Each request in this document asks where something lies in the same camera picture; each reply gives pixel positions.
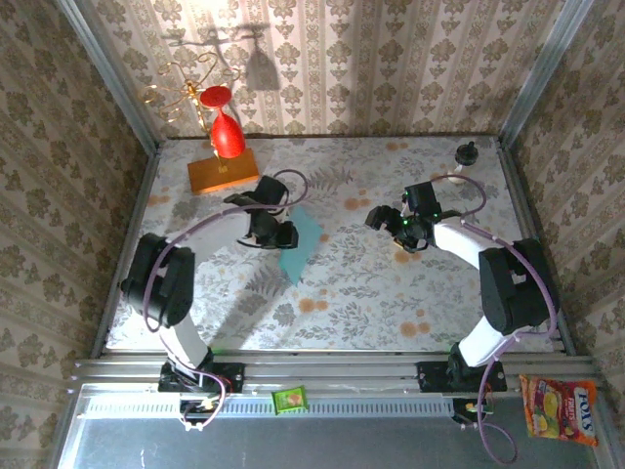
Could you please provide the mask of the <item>light blue paper sheet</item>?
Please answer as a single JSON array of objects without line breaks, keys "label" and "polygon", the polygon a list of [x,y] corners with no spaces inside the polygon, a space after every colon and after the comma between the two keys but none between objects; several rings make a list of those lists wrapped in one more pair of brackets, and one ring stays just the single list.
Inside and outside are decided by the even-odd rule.
[{"label": "light blue paper sheet", "polygon": [[289,214],[289,220],[298,232],[298,246],[283,250],[278,265],[293,285],[303,278],[305,267],[320,243],[322,227],[301,206]]}]

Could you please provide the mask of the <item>wooden rack base block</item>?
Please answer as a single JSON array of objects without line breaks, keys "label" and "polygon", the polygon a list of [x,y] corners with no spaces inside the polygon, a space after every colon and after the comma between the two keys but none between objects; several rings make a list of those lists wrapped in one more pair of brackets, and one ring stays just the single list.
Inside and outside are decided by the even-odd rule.
[{"label": "wooden rack base block", "polygon": [[225,190],[237,185],[256,182],[259,169],[254,152],[246,149],[236,158],[216,156],[187,165],[190,190],[195,195]]}]

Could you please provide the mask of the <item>red wine glass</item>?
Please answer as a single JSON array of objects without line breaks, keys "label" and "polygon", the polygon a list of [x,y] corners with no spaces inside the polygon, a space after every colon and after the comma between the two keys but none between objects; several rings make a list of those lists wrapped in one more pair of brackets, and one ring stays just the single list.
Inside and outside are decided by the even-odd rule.
[{"label": "red wine glass", "polygon": [[232,93],[226,86],[211,86],[200,94],[204,107],[217,112],[210,130],[211,141],[219,157],[234,159],[246,149],[245,138],[238,122],[226,114]]}]

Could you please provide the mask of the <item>green candy packet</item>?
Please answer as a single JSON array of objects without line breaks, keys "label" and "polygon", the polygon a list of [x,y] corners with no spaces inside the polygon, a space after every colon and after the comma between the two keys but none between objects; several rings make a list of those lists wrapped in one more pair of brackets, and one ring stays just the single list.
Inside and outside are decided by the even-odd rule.
[{"label": "green candy packet", "polygon": [[307,410],[309,408],[304,386],[272,392],[271,400],[276,415],[290,411]]}]

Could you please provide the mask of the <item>grey metal shelf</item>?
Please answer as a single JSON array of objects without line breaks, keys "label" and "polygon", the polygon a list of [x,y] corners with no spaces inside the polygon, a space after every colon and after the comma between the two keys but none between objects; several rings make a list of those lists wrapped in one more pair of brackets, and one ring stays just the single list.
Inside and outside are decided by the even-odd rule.
[{"label": "grey metal shelf", "polygon": [[527,435],[521,402],[501,400],[504,435],[445,418],[223,418],[188,430],[181,416],[84,419],[91,397],[160,394],[83,389],[49,469],[613,469],[599,449]]}]

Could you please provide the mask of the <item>orange Fox's candy bag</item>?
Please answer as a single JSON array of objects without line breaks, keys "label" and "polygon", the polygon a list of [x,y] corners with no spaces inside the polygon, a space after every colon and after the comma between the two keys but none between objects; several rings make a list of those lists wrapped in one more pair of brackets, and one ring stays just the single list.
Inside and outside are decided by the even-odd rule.
[{"label": "orange Fox's candy bag", "polygon": [[521,396],[530,437],[597,447],[593,405],[597,387],[591,380],[561,381],[521,375]]}]

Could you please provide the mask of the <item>aluminium table side rail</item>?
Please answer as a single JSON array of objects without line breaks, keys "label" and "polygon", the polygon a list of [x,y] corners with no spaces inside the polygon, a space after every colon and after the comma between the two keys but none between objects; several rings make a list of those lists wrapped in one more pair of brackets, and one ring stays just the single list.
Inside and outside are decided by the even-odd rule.
[{"label": "aluminium table side rail", "polygon": [[148,198],[151,194],[151,188],[156,177],[159,160],[162,156],[164,144],[157,146],[156,152],[151,154],[147,160],[146,171],[142,178],[142,183],[135,200],[132,216],[129,221],[128,230],[123,241],[122,249],[118,257],[114,275],[108,291],[102,320],[98,327],[93,347],[90,352],[90,359],[97,359],[104,350],[108,332],[113,323],[117,305],[120,300],[120,284],[125,278],[128,268],[132,263],[133,255],[136,248],[137,239],[142,225],[142,220],[147,206]]},{"label": "aluminium table side rail", "polygon": [[[514,156],[501,143],[500,139],[496,138],[495,142],[497,154],[499,156],[501,168],[505,176],[508,191],[510,193],[513,207],[520,226],[521,234],[523,237],[533,237],[538,239],[541,242],[543,249],[545,250],[546,257],[548,258],[549,249],[547,248],[546,242],[541,237],[541,224],[538,221],[535,210],[532,208],[531,200],[525,189],[521,170],[516,164]],[[557,331],[554,333],[552,338],[557,344],[561,345],[562,351],[566,355],[577,356],[578,353],[572,340],[569,327],[566,323],[565,314],[562,309],[563,300],[558,289],[559,282],[557,276],[554,274],[552,262],[549,258],[547,259],[547,264],[550,273],[553,276],[555,286],[557,287],[556,292],[559,298],[559,307],[557,313]]]}]

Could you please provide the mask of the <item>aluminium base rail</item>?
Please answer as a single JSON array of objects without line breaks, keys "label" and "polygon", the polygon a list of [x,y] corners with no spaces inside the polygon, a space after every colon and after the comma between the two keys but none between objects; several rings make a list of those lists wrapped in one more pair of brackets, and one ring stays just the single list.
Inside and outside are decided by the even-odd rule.
[{"label": "aluminium base rail", "polygon": [[[446,353],[408,352],[238,352],[215,356],[213,362],[245,365],[243,393],[260,395],[303,385],[329,396],[390,395],[419,392],[418,362],[447,362]],[[132,384],[154,387],[166,362],[161,354],[109,354],[81,360],[71,371],[76,383]],[[589,357],[565,353],[511,353],[500,359],[492,376],[503,379],[507,391],[519,388],[519,376],[544,375],[561,380],[592,379],[598,371]]]}]

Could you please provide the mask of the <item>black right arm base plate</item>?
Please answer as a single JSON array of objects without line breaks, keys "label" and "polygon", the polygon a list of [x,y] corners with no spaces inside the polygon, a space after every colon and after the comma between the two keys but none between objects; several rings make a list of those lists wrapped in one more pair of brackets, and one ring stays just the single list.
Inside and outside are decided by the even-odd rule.
[{"label": "black right arm base plate", "polygon": [[418,362],[417,381],[424,393],[476,393],[486,366],[469,367],[450,357],[447,362]]}]

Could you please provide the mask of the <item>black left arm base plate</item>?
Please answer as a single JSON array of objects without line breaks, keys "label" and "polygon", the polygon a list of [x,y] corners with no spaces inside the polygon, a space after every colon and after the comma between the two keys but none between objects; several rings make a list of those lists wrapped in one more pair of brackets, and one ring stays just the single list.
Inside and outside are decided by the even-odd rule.
[{"label": "black left arm base plate", "polygon": [[241,393],[243,389],[245,365],[241,362],[210,362],[192,371],[178,363],[167,361],[162,365],[157,390],[169,393],[215,393],[221,392],[220,385],[211,377],[217,376],[228,393]]}]

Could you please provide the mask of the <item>aluminium frame post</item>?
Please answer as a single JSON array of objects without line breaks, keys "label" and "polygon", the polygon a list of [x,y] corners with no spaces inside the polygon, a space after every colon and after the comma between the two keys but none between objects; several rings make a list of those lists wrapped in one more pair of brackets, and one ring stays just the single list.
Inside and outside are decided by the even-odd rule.
[{"label": "aluminium frame post", "polygon": [[146,154],[157,155],[160,138],[151,123],[146,106],[140,103],[137,90],[123,69],[123,62],[113,56],[105,34],[96,26],[97,15],[82,0],[54,0],[65,15],[104,85],[124,114]]},{"label": "aluminium frame post", "polygon": [[509,149],[514,144],[594,2],[595,0],[565,0],[504,121],[499,133],[502,147]]}]

